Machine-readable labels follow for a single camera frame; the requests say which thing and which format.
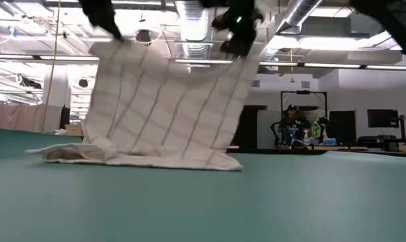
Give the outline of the black desk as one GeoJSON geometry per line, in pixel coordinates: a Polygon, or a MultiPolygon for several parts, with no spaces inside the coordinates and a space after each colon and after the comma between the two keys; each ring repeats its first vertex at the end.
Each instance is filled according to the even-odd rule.
{"type": "Polygon", "coordinates": [[[394,118],[393,120],[396,121],[397,124],[400,126],[400,138],[384,134],[378,136],[361,136],[358,137],[357,143],[363,147],[380,148],[382,151],[386,152],[400,151],[400,146],[406,145],[405,116],[400,115],[398,118],[394,118]]]}

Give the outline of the green bag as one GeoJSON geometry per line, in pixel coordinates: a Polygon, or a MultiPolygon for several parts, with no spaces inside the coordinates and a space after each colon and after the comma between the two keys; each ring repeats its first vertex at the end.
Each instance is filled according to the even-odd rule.
{"type": "Polygon", "coordinates": [[[313,122],[310,126],[310,136],[314,139],[318,139],[320,138],[321,133],[322,133],[321,125],[317,121],[313,122]]]}

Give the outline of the person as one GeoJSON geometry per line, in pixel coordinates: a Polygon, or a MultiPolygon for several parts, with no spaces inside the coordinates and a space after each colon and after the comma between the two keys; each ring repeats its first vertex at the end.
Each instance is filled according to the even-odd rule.
{"type": "Polygon", "coordinates": [[[298,111],[298,107],[290,104],[280,121],[279,129],[282,135],[282,142],[291,145],[294,141],[303,141],[305,130],[309,129],[311,123],[298,111]]]}

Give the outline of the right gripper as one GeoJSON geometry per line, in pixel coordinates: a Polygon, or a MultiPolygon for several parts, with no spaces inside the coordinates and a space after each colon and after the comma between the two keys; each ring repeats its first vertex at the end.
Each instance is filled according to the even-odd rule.
{"type": "Polygon", "coordinates": [[[201,0],[201,6],[205,9],[227,8],[211,23],[217,31],[228,30],[234,33],[229,40],[222,43],[220,51],[225,54],[247,56],[253,45],[253,31],[257,22],[263,22],[263,13],[255,6],[255,0],[201,0]]]}

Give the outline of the black partition panel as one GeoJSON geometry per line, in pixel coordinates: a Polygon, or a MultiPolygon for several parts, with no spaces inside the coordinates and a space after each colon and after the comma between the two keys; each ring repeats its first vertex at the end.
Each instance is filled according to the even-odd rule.
{"type": "Polygon", "coordinates": [[[63,106],[60,114],[60,129],[65,129],[70,124],[70,108],[63,106]]]}
{"type": "Polygon", "coordinates": [[[240,149],[257,149],[257,115],[267,110],[267,106],[244,105],[239,124],[231,145],[240,149]]]}

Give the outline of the black monitor panel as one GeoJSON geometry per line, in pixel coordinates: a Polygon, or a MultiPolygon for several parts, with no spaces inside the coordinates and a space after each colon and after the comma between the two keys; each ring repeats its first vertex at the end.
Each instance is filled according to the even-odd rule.
{"type": "Polygon", "coordinates": [[[327,135],[335,138],[337,145],[353,145],[356,142],[355,111],[330,111],[327,135]]]}

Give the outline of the pink hanging cloth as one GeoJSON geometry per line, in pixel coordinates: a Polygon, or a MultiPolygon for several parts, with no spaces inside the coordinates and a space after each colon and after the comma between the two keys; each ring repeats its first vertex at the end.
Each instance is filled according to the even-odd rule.
{"type": "Polygon", "coordinates": [[[0,129],[33,131],[36,107],[0,104],[0,129]]]}

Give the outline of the silver laptop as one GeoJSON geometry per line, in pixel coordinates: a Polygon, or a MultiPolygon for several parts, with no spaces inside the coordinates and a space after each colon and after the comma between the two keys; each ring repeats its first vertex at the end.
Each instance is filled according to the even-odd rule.
{"type": "Polygon", "coordinates": [[[80,123],[66,124],[65,130],[67,131],[67,134],[70,136],[83,136],[83,132],[82,132],[80,123]]]}

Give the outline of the black frame stand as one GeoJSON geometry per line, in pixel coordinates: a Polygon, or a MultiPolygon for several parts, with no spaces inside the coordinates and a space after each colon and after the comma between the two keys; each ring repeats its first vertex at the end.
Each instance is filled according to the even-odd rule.
{"type": "MultiPolygon", "coordinates": [[[[327,118],[327,111],[328,111],[327,93],[324,92],[324,91],[309,91],[309,90],[282,91],[282,92],[281,92],[281,98],[283,98],[283,95],[284,95],[285,93],[295,93],[295,94],[297,94],[297,95],[310,95],[310,94],[318,95],[318,94],[321,94],[321,95],[324,96],[324,100],[323,100],[323,103],[324,103],[323,116],[321,116],[318,120],[316,120],[316,121],[321,125],[321,127],[322,127],[322,133],[321,133],[320,138],[314,139],[314,140],[316,140],[319,144],[321,144],[321,143],[323,142],[323,140],[324,140],[324,135],[326,134],[327,125],[328,125],[328,118],[327,118]]],[[[287,110],[287,108],[284,110],[284,104],[283,104],[283,103],[284,103],[284,101],[283,101],[283,99],[281,99],[281,119],[282,119],[282,117],[283,117],[283,115],[284,115],[284,112],[287,110]]],[[[277,145],[278,145],[279,142],[281,142],[281,143],[284,145],[284,143],[282,142],[282,135],[281,135],[281,138],[277,138],[277,139],[276,139],[276,142],[277,142],[277,143],[276,143],[277,145]]]]}

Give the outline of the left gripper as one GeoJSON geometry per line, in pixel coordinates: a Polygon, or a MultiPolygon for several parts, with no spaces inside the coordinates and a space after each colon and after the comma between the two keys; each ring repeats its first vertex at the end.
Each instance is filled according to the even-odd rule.
{"type": "Polygon", "coordinates": [[[83,13],[94,27],[100,27],[120,42],[124,42],[113,14],[112,0],[78,0],[83,13]]]}

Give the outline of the white red-checked towel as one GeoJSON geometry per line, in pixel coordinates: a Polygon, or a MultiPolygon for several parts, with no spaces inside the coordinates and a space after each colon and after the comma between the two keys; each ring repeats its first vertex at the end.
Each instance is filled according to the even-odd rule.
{"type": "Polygon", "coordinates": [[[47,162],[239,171],[226,151],[259,66],[256,54],[191,73],[151,47],[90,48],[99,64],[82,143],[38,149],[47,162]]]}

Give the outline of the wooden desk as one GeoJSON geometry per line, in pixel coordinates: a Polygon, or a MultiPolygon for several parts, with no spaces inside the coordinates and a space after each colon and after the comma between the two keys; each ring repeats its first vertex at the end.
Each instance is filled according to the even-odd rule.
{"type": "MultiPolygon", "coordinates": [[[[307,145],[305,147],[301,148],[307,148],[308,150],[321,150],[321,151],[368,151],[369,149],[367,147],[351,147],[351,146],[325,146],[325,145],[307,145]]],[[[279,146],[276,149],[278,150],[291,150],[293,149],[292,146],[279,146]]]]}

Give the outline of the black wall monitor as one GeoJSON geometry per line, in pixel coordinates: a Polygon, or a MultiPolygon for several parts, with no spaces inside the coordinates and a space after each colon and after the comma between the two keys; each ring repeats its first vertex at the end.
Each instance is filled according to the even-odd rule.
{"type": "Polygon", "coordinates": [[[398,128],[399,114],[392,109],[367,110],[369,128],[398,128]]]}

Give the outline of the grey hanging cloth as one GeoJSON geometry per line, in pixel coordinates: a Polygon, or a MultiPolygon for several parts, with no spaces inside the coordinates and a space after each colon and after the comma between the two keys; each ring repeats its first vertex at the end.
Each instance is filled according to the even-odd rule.
{"type": "Polygon", "coordinates": [[[34,112],[32,132],[47,133],[60,128],[62,107],[40,104],[31,109],[34,112]]]}

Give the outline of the silver ventilation duct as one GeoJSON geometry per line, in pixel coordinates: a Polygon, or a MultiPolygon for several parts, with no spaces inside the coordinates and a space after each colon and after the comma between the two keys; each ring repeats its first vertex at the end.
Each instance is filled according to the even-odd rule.
{"type": "Polygon", "coordinates": [[[175,1],[179,15],[179,28],[184,54],[188,58],[207,58],[206,40],[209,29],[209,13],[197,0],[175,1]]]}
{"type": "Polygon", "coordinates": [[[290,0],[287,10],[274,15],[267,28],[268,42],[261,53],[262,59],[271,60],[280,47],[276,47],[276,38],[280,34],[300,34],[303,22],[321,4],[323,0],[290,0]]]}

